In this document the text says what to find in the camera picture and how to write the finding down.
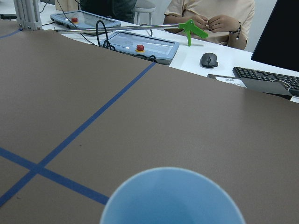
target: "stool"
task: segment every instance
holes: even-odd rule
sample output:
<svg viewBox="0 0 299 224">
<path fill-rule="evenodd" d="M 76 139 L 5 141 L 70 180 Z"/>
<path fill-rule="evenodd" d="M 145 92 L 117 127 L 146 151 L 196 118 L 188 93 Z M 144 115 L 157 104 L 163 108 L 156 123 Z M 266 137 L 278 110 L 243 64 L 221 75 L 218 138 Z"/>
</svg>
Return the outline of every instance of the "stool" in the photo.
<svg viewBox="0 0 299 224">
<path fill-rule="evenodd" d="M 152 12 L 156 10 L 156 5 L 148 0 L 137 0 L 135 12 L 137 13 L 137 24 L 140 25 L 140 13 L 149 13 L 149 24 L 152 24 Z"/>
</svg>

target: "black cable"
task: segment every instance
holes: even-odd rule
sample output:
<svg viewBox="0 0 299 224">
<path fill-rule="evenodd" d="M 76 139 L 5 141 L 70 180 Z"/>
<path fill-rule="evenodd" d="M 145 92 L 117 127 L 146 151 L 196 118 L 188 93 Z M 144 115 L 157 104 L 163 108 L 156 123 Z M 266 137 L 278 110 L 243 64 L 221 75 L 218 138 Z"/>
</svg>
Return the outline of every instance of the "black cable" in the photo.
<svg viewBox="0 0 299 224">
<path fill-rule="evenodd" d="M 132 55 L 132 56 L 138 57 L 138 58 L 144 58 L 145 60 L 158 63 L 158 61 L 156 60 L 156 56 L 154 56 L 154 55 L 151 55 L 149 57 L 146 57 L 145 55 L 141 55 L 141 54 Z"/>
<path fill-rule="evenodd" d="M 143 23 L 143 24 L 141 24 L 140 26 L 148 26 L 148 24 Z M 149 35 L 149 36 L 153 36 L 153 31 L 152 31 L 151 29 L 149 29 L 149 30 L 150 30 L 150 35 Z"/>
<path fill-rule="evenodd" d="M 64 14 L 64 16 L 66 17 L 66 19 L 68 19 L 73 25 L 75 28 L 78 28 L 69 18 L 67 18 L 66 14 L 64 13 L 62 7 L 61 7 L 61 4 L 59 3 L 59 1 L 57 0 L 57 3 L 59 4 L 60 8 L 61 8 L 61 11 L 62 13 Z M 92 45 L 95 45 L 93 42 L 91 42 L 90 40 L 88 40 L 86 37 L 83 36 L 83 34 L 80 34 L 86 41 L 88 41 L 89 43 L 91 43 Z"/>
<path fill-rule="evenodd" d="M 107 49 L 110 49 L 110 50 L 113 50 L 113 51 L 116 51 L 115 46 L 111 45 L 109 40 L 108 40 L 108 32 L 107 32 L 106 26 L 105 26 L 105 24 L 102 20 L 98 20 L 96 25 L 95 25 L 95 32 L 96 32 L 96 36 L 97 36 L 98 46 L 100 47 L 99 31 L 98 31 L 99 23 L 102 23 L 103 28 L 105 30 L 105 34 L 106 34 L 106 40 L 103 43 L 103 47 L 107 48 Z"/>
<path fill-rule="evenodd" d="M 50 24 L 53 24 L 54 22 L 51 22 L 51 23 L 47 23 L 47 24 L 43 24 L 42 26 L 47 26 L 47 25 L 50 25 Z"/>
<path fill-rule="evenodd" d="M 43 10 L 45 9 L 45 7 L 46 7 L 46 5 L 44 5 L 43 6 L 43 9 L 42 9 L 42 11 L 41 12 L 39 12 L 39 13 L 42 13 L 43 12 Z"/>
<path fill-rule="evenodd" d="M 81 3 L 80 2 L 78 2 L 77 0 L 75 0 L 75 2 L 77 2 L 77 4 L 78 4 L 78 10 L 79 10 L 79 5 L 82 7 L 82 5 L 81 5 Z"/>
</svg>

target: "blue tape line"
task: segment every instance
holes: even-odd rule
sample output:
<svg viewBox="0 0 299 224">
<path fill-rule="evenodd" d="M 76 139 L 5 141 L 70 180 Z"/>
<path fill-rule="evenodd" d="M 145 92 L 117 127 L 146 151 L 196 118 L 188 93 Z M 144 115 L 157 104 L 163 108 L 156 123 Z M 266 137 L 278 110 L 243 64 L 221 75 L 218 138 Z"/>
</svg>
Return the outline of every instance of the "blue tape line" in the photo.
<svg viewBox="0 0 299 224">
<path fill-rule="evenodd" d="M 84 122 L 77 130 L 60 143 L 50 154 L 48 154 L 40 163 L 46 166 L 53 160 L 65 147 L 67 147 L 78 135 L 80 135 L 92 122 L 94 122 L 105 110 L 107 110 L 116 100 L 119 99 L 132 85 L 134 85 L 146 72 L 148 72 L 156 63 L 151 63 L 145 70 L 136 76 L 129 84 L 120 90 L 111 100 L 103 105 L 96 113 L 94 113 L 86 122 Z"/>
<path fill-rule="evenodd" d="M 136 76 L 129 84 L 127 84 L 121 91 L 119 91 L 113 98 L 111 98 L 105 105 L 103 105 L 95 114 L 93 114 L 86 122 L 77 128 L 71 135 L 69 135 L 63 142 L 61 142 L 51 153 L 49 153 L 38 165 L 21 158 L 7 150 L 0 148 L 0 155 L 7 158 L 23 167 L 30 169 L 29 173 L 23 176 L 10 190 L 8 190 L 2 197 L 0 197 L 0 206 L 7 200 L 14 196 L 20 189 L 22 189 L 36 174 L 41 174 L 57 183 L 62 184 L 88 198 L 96 200 L 102 204 L 106 204 L 108 197 L 102 195 L 92 189 L 73 182 L 63 176 L 60 176 L 44 167 L 51 162 L 65 147 L 67 147 L 78 135 L 80 135 L 91 123 L 93 123 L 106 109 L 108 109 L 116 100 L 118 100 L 131 86 L 133 86 L 146 72 L 148 72 L 156 63 L 151 63 L 138 76 Z"/>
<path fill-rule="evenodd" d="M 9 189 L 4 195 L 0 197 L 0 207 L 8 201 L 12 196 L 14 196 L 18 191 L 24 187 L 34 176 L 35 172 L 30 171 L 25 176 L 23 176 L 11 189 Z"/>
<path fill-rule="evenodd" d="M 54 173 L 48 169 L 45 169 L 43 168 L 40 172 L 39 172 L 40 175 L 44 176 L 44 177 L 47 177 L 49 178 L 50 180 L 52 181 L 55 181 L 56 183 L 59 183 L 73 191 L 76 191 L 77 193 L 79 194 L 82 194 L 96 202 L 99 202 L 103 205 L 105 205 L 109 199 L 109 197 L 103 195 L 103 194 L 100 194 L 88 187 L 85 187 L 77 182 L 74 182 L 64 176 L 61 176 L 57 173 Z"/>
<path fill-rule="evenodd" d="M 10 33 L 10 34 L 4 35 L 4 36 L 0 36 L 0 39 L 5 38 L 5 37 L 12 36 L 12 35 L 14 35 L 14 34 L 16 34 L 16 33 L 19 33 L 19 32 L 22 31 L 22 30 L 23 30 L 22 28 L 19 28 L 18 30 L 14 31 L 14 32 L 12 32 L 12 33 Z"/>
<path fill-rule="evenodd" d="M 40 167 L 33 162 L 30 162 L 20 156 L 11 153 L 0 147 L 0 155 L 4 158 L 17 163 L 20 166 L 31 169 L 23 178 L 21 178 L 9 191 L 7 191 L 2 197 L 0 197 L 0 206 L 2 206 L 8 199 L 15 195 L 19 189 L 25 186 L 28 180 L 31 180 L 36 174 L 40 174 L 56 183 L 59 183 L 79 194 L 82 194 L 94 201 L 97 201 L 103 205 L 106 205 L 109 197 L 100 194 L 90 188 L 87 188 L 79 183 L 76 183 L 66 177 L 63 177 L 55 172 L 52 172 L 46 168 Z"/>
</svg>

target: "hand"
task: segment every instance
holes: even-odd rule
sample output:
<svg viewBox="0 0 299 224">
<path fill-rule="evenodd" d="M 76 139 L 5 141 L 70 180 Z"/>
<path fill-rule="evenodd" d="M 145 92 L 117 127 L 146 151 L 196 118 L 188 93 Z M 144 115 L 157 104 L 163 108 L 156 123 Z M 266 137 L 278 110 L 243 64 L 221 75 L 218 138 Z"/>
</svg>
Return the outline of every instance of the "hand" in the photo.
<svg viewBox="0 0 299 224">
<path fill-rule="evenodd" d="M 194 21 L 195 25 L 199 27 L 200 29 L 208 29 L 207 23 L 208 19 L 204 17 L 203 15 L 194 15 L 191 17 L 191 19 Z"/>
<path fill-rule="evenodd" d="M 209 30 L 213 33 L 236 31 L 240 24 L 239 21 L 228 15 L 217 15 L 208 21 Z"/>
</svg>

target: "computer mouse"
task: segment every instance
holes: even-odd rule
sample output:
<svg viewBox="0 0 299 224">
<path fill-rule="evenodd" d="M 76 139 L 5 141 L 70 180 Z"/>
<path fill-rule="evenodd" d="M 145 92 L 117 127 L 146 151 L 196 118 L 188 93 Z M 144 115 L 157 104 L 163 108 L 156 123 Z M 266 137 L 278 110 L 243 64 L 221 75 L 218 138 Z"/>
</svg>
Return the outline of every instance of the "computer mouse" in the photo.
<svg viewBox="0 0 299 224">
<path fill-rule="evenodd" d="M 204 68 L 210 68 L 218 66 L 217 56 L 214 53 L 204 53 L 200 59 L 200 65 Z"/>
</svg>

